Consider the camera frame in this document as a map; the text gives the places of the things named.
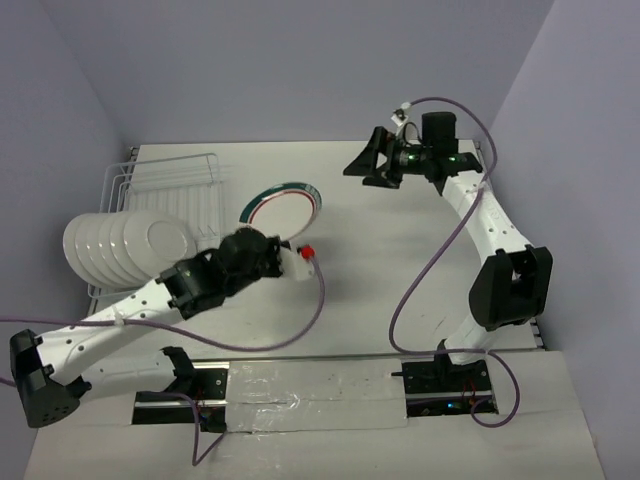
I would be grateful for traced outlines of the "green red ring plate back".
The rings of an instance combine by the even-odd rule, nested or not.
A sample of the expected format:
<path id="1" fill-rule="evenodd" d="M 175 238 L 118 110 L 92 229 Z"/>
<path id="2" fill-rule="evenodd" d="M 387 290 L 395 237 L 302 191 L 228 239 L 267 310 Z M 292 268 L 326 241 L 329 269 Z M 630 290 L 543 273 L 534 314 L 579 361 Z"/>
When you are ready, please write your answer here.
<path id="1" fill-rule="evenodd" d="M 239 224 L 265 236 L 292 240 L 304 233 L 323 207 L 320 191 L 304 182 L 272 186 L 251 199 L 239 216 Z"/>

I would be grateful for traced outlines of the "green red ring plate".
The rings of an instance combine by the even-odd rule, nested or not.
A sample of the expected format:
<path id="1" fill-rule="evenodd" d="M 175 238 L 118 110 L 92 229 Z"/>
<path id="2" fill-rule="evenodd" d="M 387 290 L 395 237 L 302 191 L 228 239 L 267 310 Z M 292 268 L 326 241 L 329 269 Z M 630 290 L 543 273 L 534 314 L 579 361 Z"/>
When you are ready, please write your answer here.
<path id="1" fill-rule="evenodd" d="M 100 253 L 104 259 L 106 266 L 109 268 L 120 280 L 120 286 L 132 286 L 135 283 L 135 278 L 130 275 L 116 260 L 115 255 L 111 250 L 111 228 L 114 222 L 114 216 L 112 214 L 99 213 L 104 216 L 101 225 L 98 227 L 97 240 L 100 247 Z"/>
<path id="2" fill-rule="evenodd" d="M 320 191 L 304 182 L 272 186 L 251 199 L 239 216 L 239 224 L 265 236 L 292 240 L 304 233 L 323 207 Z"/>
<path id="3" fill-rule="evenodd" d="M 102 214 L 95 214 L 93 219 L 90 219 L 83 225 L 83 231 L 86 233 L 88 254 L 93 265 L 108 280 L 107 287 L 116 288 L 120 286 L 120 280 L 109 268 L 105 268 L 106 263 L 101 256 L 97 240 L 98 227 L 101 225 L 103 219 L 104 216 Z"/>

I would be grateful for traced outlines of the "green rim lettered plate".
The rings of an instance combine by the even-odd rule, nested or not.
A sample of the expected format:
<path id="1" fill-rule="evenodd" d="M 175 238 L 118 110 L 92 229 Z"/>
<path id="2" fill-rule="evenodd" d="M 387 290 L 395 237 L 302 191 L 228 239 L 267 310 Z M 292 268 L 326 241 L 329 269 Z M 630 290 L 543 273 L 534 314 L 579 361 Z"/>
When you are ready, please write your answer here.
<path id="1" fill-rule="evenodd" d="M 124 225 L 123 240 L 132 261 L 151 276 L 197 253 L 186 224 L 159 211 L 134 211 Z"/>

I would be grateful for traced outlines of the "green red ring plate front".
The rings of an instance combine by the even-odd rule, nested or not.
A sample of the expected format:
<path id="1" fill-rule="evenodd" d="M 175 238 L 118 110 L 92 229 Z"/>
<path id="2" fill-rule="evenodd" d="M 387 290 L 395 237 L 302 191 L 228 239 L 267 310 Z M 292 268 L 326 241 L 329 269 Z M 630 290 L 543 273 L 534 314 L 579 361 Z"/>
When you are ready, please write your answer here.
<path id="1" fill-rule="evenodd" d="M 83 231 L 86 233 L 88 254 L 93 265 L 108 280 L 107 287 L 116 288 L 120 286 L 120 280 L 109 268 L 105 268 L 106 263 L 101 256 L 97 240 L 98 227 L 101 225 L 103 219 L 104 216 L 102 214 L 95 214 L 93 219 L 90 219 L 83 225 Z"/>

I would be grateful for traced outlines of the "red characters plate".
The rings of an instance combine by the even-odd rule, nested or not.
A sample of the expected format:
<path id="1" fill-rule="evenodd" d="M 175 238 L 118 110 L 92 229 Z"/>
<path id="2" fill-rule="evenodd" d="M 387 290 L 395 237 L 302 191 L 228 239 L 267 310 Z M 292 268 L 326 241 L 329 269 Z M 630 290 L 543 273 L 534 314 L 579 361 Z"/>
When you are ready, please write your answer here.
<path id="1" fill-rule="evenodd" d="M 95 217 L 95 214 L 93 214 L 93 213 L 85 213 L 85 214 L 90 214 L 90 217 L 82 220 L 81 224 L 80 224 L 80 226 L 78 228 L 78 231 L 76 233 L 76 238 L 75 238 L 76 252 L 77 252 L 77 255 L 78 255 L 80 261 L 82 262 L 82 265 L 95 278 L 97 278 L 100 282 L 103 283 L 103 286 L 101 288 L 106 288 L 108 286 L 108 280 L 93 265 L 93 262 L 91 261 L 91 258 L 90 258 L 89 254 L 88 254 L 86 233 L 83 231 L 83 225 L 86 222 L 88 222 L 90 219 L 93 219 Z"/>

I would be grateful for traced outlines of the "orange sunburst plate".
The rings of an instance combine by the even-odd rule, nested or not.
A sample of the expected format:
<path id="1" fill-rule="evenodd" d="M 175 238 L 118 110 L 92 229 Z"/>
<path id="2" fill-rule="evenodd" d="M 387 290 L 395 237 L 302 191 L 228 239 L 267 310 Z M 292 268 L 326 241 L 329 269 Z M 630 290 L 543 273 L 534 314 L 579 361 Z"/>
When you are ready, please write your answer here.
<path id="1" fill-rule="evenodd" d="M 103 283 L 95 278 L 80 261 L 75 247 L 75 238 L 81 221 L 89 218 L 90 214 L 81 214 L 72 219 L 65 227 L 62 246 L 65 258 L 71 269 L 85 282 L 95 287 L 102 287 Z"/>

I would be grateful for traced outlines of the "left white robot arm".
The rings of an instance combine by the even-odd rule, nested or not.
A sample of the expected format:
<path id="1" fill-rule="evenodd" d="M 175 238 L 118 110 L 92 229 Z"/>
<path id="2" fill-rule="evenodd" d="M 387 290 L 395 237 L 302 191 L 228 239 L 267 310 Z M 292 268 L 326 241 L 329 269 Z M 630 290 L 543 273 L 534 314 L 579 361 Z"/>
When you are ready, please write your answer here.
<path id="1" fill-rule="evenodd" d="M 262 278 L 306 273 L 305 261 L 287 241 L 250 227 L 220 245 L 178 261 L 139 290 L 88 318 L 63 322 L 10 339 L 13 382 L 31 428 L 54 424 L 92 398 L 132 392 L 188 396 L 195 369 L 179 347 L 164 347 L 131 362 L 112 354 L 153 328 L 166 329 L 224 301 Z"/>

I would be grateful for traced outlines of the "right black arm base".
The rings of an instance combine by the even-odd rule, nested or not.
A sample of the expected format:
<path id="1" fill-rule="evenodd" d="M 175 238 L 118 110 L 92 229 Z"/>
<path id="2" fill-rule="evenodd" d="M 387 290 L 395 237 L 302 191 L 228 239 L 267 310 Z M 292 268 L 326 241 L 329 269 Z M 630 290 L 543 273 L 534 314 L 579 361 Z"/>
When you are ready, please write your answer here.
<path id="1" fill-rule="evenodd" d="M 402 380 L 408 417 L 496 413 L 486 362 L 454 365 L 444 360 L 403 362 L 392 377 Z"/>

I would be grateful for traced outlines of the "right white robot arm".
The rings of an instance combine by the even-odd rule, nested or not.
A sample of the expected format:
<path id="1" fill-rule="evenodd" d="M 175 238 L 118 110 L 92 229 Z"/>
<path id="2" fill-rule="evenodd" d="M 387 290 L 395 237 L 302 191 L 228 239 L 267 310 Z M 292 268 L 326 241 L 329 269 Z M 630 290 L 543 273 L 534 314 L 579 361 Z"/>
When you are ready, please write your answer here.
<path id="1" fill-rule="evenodd" d="M 421 137 L 405 137 L 408 116 L 396 112 L 391 133 L 374 129 L 363 151 L 344 169 L 363 185 L 397 189 L 406 175 L 425 178 L 461 219 L 481 261 L 468 294 L 469 314 L 438 349 L 442 361 L 434 368 L 436 383 L 447 391 L 469 379 L 467 364 L 480 360 L 505 328 L 540 315 L 548 295 L 553 257 L 522 235 L 495 198 L 480 161 L 462 153 L 452 112 L 425 113 Z"/>

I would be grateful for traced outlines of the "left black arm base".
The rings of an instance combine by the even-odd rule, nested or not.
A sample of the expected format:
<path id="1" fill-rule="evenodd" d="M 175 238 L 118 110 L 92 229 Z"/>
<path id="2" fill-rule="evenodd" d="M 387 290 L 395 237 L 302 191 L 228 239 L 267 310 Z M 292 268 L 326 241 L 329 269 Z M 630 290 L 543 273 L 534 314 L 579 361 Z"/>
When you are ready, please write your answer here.
<path id="1" fill-rule="evenodd" d="M 229 366 L 228 362 L 196 363 L 195 378 L 185 393 L 188 400 L 174 394 L 138 392 L 131 424 L 190 424 L 194 420 L 191 408 L 193 403 L 201 432 L 225 432 Z"/>

